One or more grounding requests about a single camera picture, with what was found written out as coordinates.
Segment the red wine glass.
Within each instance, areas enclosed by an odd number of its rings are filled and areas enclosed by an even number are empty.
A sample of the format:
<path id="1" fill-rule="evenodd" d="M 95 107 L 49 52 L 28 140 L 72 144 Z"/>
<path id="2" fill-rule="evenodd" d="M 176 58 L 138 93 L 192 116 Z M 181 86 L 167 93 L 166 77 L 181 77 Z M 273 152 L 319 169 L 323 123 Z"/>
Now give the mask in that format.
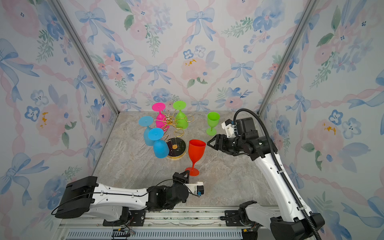
<path id="1" fill-rule="evenodd" d="M 190 176 L 196 177 L 200 174 L 199 170 L 195 168 L 195 164 L 203 157 L 206 149 L 206 143 L 201 140 L 190 140 L 188 147 L 189 158 L 192 161 L 192 167 L 186 168 L 190 171 Z"/>

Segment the green wine glass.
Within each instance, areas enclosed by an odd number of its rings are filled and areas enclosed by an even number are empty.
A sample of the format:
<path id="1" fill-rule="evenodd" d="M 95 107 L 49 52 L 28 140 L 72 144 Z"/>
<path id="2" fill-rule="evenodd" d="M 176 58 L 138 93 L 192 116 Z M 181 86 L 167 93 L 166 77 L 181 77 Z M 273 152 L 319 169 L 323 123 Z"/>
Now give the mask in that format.
<path id="1" fill-rule="evenodd" d="M 184 101 L 176 101 L 173 104 L 173 108 L 179 111 L 175 117 L 175 124 L 178 129 L 185 130 L 188 126 L 188 117 L 183 112 L 183 110 L 187 107 L 187 104 Z"/>
<path id="2" fill-rule="evenodd" d="M 207 123 L 209 128 L 206 130 L 206 133 L 209 136 L 215 136 L 217 134 L 216 126 L 219 124 L 220 115 L 216 112 L 210 112 L 207 115 Z"/>

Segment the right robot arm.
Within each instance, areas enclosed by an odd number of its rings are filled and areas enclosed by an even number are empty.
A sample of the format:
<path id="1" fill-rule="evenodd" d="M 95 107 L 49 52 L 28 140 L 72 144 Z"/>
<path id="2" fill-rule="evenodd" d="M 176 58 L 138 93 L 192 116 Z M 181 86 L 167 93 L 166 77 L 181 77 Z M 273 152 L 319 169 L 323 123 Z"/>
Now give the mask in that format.
<path id="1" fill-rule="evenodd" d="M 225 134 L 217 134 L 207 145 L 227 155 L 246 155 L 257 165 L 275 196 L 279 209 L 273 211 L 256 201 L 240 204 L 237 213 L 226 211 L 227 226 L 244 226 L 244 233 L 256 234 L 260 227 L 272 232 L 276 240 L 318 240 L 325 220 L 301 198 L 287 172 L 278 150 L 267 136 L 260 136 L 252 118 L 222 124 Z"/>

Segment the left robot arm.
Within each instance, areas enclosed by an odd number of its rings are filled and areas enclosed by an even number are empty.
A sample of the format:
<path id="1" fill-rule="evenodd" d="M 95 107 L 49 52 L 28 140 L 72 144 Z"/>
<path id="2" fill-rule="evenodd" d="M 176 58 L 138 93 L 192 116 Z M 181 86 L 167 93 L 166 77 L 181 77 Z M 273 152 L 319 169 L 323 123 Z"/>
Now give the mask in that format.
<path id="1" fill-rule="evenodd" d="M 171 186 L 159 183 L 143 189 L 106 186 L 89 176 L 67 184 L 60 204 L 52 211 L 58 219 L 74 219 L 83 215 L 103 218 L 110 223 L 128 218 L 130 211 L 172 210 L 185 203 L 190 195 L 200 197 L 204 184 L 190 183 L 190 172 L 174 173 Z"/>

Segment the bright blue wine glass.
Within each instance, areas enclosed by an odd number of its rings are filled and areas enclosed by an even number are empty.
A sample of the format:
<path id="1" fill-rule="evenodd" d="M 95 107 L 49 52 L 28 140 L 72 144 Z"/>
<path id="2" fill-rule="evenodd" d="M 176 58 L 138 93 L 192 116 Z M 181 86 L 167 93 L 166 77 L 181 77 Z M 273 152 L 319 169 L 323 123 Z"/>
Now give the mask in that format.
<path id="1" fill-rule="evenodd" d="M 151 141 L 154 141 L 153 149 L 155 156 L 159 159 L 166 158 L 169 154 L 169 148 L 163 140 L 164 131 L 160 128 L 154 128 L 149 131 L 148 137 Z"/>

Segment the teal blue wine glass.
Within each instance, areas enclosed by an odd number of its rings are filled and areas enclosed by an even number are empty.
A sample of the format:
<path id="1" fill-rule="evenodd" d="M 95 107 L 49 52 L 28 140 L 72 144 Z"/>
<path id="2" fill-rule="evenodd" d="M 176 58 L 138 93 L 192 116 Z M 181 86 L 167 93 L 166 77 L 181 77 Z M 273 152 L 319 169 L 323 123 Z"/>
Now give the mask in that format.
<path id="1" fill-rule="evenodd" d="M 152 130 L 151 125 L 152 125 L 153 122 L 154 122 L 154 119 L 152 117 L 150 117 L 150 116 L 142 117 L 139 120 L 139 125 L 141 127 L 145 127 L 146 128 L 144 133 L 143 133 L 145 144 L 147 146 L 151 146 L 151 147 L 154 145 L 154 141 L 149 138 L 149 132 L 150 132 L 150 130 Z"/>

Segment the pink wine glass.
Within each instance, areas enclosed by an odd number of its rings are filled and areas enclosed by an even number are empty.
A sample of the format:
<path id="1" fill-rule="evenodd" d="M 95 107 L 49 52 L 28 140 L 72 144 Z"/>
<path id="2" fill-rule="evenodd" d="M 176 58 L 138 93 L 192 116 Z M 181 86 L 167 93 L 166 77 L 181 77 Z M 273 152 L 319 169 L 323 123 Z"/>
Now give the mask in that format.
<path id="1" fill-rule="evenodd" d="M 167 124 L 167 117 L 163 114 L 163 110 L 166 109 L 166 105 L 164 103 L 156 103 L 152 106 L 152 110 L 158 112 L 158 115 L 155 119 L 156 127 L 162 129 L 166 132 L 169 129 Z"/>

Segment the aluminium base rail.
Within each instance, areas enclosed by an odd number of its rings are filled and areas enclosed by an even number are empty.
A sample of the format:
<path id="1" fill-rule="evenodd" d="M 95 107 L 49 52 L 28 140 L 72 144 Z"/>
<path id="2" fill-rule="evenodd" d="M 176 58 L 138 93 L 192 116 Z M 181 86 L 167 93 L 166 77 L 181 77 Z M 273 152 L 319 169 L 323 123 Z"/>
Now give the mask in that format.
<path id="1" fill-rule="evenodd" d="M 256 233 L 246 227 L 227 226 L 220 217 L 226 211 L 237 214 L 238 207 L 177 207 L 161 212 L 147 212 L 136 224 L 105 227 L 103 219 L 81 217 L 62 220 L 55 240 L 272 240 L 266 227 Z"/>

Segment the right aluminium corner post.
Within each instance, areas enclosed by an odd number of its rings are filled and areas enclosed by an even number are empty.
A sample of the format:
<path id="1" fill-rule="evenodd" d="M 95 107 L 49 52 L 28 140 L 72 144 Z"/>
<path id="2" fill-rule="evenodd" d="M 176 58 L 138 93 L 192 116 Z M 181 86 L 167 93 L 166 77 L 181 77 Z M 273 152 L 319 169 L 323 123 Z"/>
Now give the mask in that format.
<path id="1" fill-rule="evenodd" d="M 302 35 L 304 34 L 304 31 L 310 21 L 310 18 L 313 16 L 314 11 L 316 9 L 316 6 L 318 4 L 318 1 L 316 0 L 310 0 L 307 2 L 307 6 L 304 8 L 303 14 L 300 18 L 300 21 L 295 28 L 295 31 L 292 35 L 292 39 L 290 40 L 289 44 L 287 45 L 287 49 L 283 54 L 282 61 L 276 71 L 275 76 L 272 78 L 271 83 L 267 89 L 266 95 L 263 98 L 263 101 L 259 107 L 258 110 L 258 116 L 262 116 L 264 112 L 266 112 L 268 103 L 275 91 L 276 86 L 278 85 L 285 68 L 288 66 L 288 63 L 291 60 L 291 57 L 294 54 L 294 51 L 296 50 L 299 40 L 301 39 Z"/>

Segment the aluminium corner post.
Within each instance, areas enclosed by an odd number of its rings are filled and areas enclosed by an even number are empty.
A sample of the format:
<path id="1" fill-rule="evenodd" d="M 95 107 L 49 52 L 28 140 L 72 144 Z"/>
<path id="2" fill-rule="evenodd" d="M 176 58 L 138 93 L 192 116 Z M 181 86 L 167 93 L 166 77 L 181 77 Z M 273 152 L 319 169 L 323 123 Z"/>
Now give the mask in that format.
<path id="1" fill-rule="evenodd" d="M 63 5 L 60 1 L 56 0 L 48 1 L 48 3 L 52 7 L 53 12 L 57 15 L 61 24 L 63 24 L 64 29 L 68 32 L 69 36 L 71 37 L 77 52 L 80 54 L 81 59 L 90 71 L 94 81 L 100 88 L 101 93 L 104 95 L 107 103 L 112 107 L 113 112 L 118 115 L 120 111 L 118 110 L 117 105 L 115 104 L 111 94 L 109 93 L 106 84 L 101 79 L 97 68 L 91 59 L 91 56 L 89 55 L 85 45 L 81 41 L 81 38 L 77 33 L 75 27 L 73 26 L 71 20 L 69 19 L 69 16 L 66 13 Z"/>
<path id="2" fill-rule="evenodd" d="M 313 16 L 314 11 L 316 9 L 316 6 L 318 4 L 318 1 L 316 0 L 310 0 L 307 2 L 307 6 L 304 8 L 303 14 L 300 18 L 300 21 L 295 28 L 295 31 L 292 35 L 292 39 L 290 40 L 289 44 L 287 45 L 287 49 L 283 54 L 282 61 L 276 71 L 275 76 L 272 78 L 271 83 L 267 89 L 266 95 L 263 98 L 263 101 L 259 107 L 258 110 L 258 116 L 262 116 L 264 112 L 266 112 L 268 103 L 275 91 L 276 86 L 278 85 L 285 68 L 288 66 L 288 63 L 291 60 L 291 57 L 294 54 L 294 51 L 296 50 L 299 40 L 301 39 L 302 35 L 304 34 L 304 31 L 310 21 L 310 18 Z"/>

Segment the left aluminium corner post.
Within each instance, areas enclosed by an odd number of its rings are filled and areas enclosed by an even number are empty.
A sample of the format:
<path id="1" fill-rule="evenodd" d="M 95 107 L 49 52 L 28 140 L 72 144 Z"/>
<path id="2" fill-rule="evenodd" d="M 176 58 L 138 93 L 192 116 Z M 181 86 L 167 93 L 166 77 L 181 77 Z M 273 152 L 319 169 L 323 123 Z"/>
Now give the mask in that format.
<path id="1" fill-rule="evenodd" d="M 94 81 L 100 88 L 101 93 L 104 95 L 107 103 L 112 107 L 113 112 L 118 115 L 120 111 L 118 110 L 117 105 L 115 104 L 111 94 L 109 93 L 106 84 L 101 79 L 97 68 L 91 59 L 91 56 L 89 55 L 85 45 L 81 41 L 81 38 L 77 33 L 75 27 L 73 26 L 71 20 L 69 19 L 69 16 L 66 13 L 63 5 L 60 1 L 56 0 L 48 1 L 48 3 L 52 7 L 53 12 L 57 15 L 61 24 L 63 24 L 64 29 L 68 32 L 69 36 L 71 37 L 77 52 L 80 54 L 81 59 L 90 71 Z"/>

